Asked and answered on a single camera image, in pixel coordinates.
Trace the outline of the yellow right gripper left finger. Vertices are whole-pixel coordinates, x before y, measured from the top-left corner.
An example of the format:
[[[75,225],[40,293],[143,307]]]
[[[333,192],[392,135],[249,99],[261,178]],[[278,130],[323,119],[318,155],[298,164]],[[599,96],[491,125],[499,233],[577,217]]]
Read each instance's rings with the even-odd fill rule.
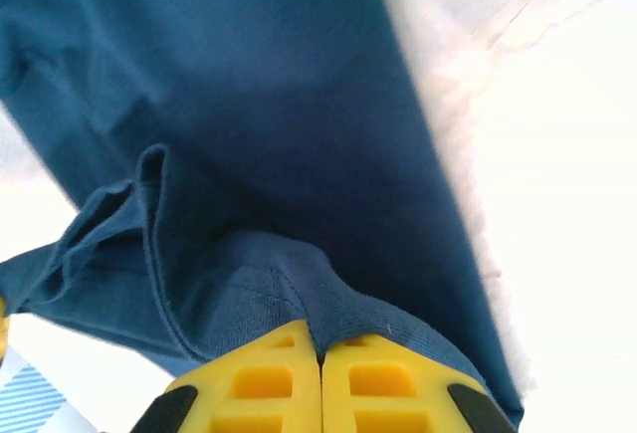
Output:
[[[307,324],[289,322],[176,378],[132,430],[320,432],[319,365]]]

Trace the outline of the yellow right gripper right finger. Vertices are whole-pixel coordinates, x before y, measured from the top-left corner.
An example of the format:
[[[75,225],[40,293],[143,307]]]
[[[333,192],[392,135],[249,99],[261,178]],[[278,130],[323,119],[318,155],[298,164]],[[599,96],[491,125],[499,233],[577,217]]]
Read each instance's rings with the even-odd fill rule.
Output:
[[[338,343],[322,365],[325,432],[513,432],[473,377],[377,334]]]

